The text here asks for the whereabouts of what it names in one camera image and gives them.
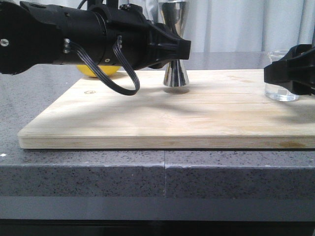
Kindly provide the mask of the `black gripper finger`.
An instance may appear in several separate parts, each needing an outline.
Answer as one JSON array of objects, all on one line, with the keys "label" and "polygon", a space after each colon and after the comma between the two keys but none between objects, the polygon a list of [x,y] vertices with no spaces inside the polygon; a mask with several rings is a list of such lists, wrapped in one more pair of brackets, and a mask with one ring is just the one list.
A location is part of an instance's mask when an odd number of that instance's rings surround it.
[{"label": "black gripper finger", "polygon": [[264,68],[264,82],[296,95],[314,94],[315,48],[311,44],[292,47],[284,57]]}]

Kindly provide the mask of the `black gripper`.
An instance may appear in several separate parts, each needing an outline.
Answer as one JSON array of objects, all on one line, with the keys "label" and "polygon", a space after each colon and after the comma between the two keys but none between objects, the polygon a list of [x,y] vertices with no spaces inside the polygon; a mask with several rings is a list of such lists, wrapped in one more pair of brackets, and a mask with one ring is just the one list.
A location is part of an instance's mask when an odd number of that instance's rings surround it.
[{"label": "black gripper", "polygon": [[105,45],[100,65],[122,65],[114,54],[118,38],[121,50],[133,69],[160,69],[177,59],[189,59],[191,41],[181,38],[162,23],[153,24],[141,6],[117,0],[98,3],[98,15],[105,27]]}]

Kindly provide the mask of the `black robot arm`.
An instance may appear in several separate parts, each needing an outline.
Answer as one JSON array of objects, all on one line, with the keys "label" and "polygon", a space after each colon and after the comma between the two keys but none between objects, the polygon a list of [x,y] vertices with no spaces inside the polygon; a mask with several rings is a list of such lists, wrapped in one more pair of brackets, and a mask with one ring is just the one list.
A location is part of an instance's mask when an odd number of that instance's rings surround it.
[{"label": "black robot arm", "polygon": [[3,0],[0,3],[0,71],[19,74],[36,64],[82,63],[65,46],[81,46],[98,65],[120,65],[113,45],[135,70],[158,69],[174,59],[188,59],[190,41],[161,23],[153,23],[135,4],[94,2],[87,10]]}]

